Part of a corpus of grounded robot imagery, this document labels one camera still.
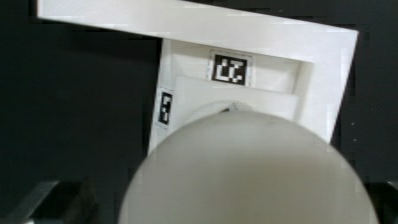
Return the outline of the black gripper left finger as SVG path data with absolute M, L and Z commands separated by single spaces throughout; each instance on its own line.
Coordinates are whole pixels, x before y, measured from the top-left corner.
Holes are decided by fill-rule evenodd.
M 39 182 L 0 224 L 100 224 L 93 181 Z

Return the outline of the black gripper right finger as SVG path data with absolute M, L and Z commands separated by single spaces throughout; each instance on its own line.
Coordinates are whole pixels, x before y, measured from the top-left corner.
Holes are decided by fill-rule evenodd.
M 366 185 L 381 224 L 398 224 L 398 181 Z

